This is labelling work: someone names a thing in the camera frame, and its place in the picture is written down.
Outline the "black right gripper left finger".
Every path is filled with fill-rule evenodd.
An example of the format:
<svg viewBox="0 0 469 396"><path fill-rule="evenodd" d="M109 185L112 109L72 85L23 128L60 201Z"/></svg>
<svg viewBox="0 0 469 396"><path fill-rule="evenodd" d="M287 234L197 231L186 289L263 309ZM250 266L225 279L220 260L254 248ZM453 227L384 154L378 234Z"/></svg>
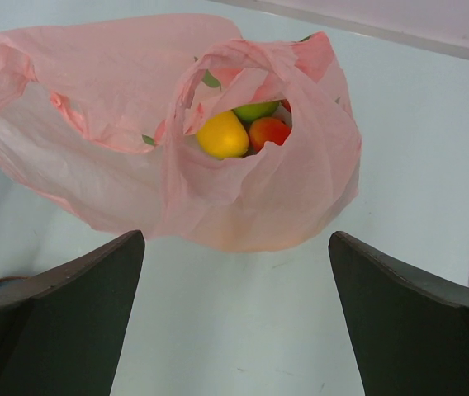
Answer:
<svg viewBox="0 0 469 396"><path fill-rule="evenodd" d="M108 395L144 258L131 231L0 289L0 395Z"/></svg>

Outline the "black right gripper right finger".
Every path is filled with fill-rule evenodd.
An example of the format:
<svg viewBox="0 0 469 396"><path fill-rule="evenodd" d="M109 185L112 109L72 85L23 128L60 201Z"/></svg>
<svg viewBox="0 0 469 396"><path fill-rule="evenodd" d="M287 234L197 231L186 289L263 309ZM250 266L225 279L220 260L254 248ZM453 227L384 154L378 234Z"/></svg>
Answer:
<svg viewBox="0 0 469 396"><path fill-rule="evenodd" d="M469 395L469 287L345 233L329 258L367 395Z"/></svg>

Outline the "pink plastic bag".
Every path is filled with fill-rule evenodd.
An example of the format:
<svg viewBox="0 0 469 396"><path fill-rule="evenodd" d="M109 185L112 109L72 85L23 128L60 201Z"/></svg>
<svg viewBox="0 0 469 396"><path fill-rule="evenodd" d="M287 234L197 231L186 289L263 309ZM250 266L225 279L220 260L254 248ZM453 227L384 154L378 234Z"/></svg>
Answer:
<svg viewBox="0 0 469 396"><path fill-rule="evenodd" d="M283 145L217 160L194 144L211 116L283 98ZM207 14L0 32L0 168L99 231L292 248L354 199L361 148L323 32L251 41Z"/></svg>

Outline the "yellow fake mango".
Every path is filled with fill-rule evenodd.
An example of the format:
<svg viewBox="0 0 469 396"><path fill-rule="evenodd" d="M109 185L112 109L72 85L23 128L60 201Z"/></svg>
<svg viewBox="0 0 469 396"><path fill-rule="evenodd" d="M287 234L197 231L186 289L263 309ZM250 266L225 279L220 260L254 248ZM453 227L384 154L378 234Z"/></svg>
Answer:
<svg viewBox="0 0 469 396"><path fill-rule="evenodd" d="M196 138L202 150L217 159L241 158L249 149L248 134L231 110L211 117Z"/></svg>

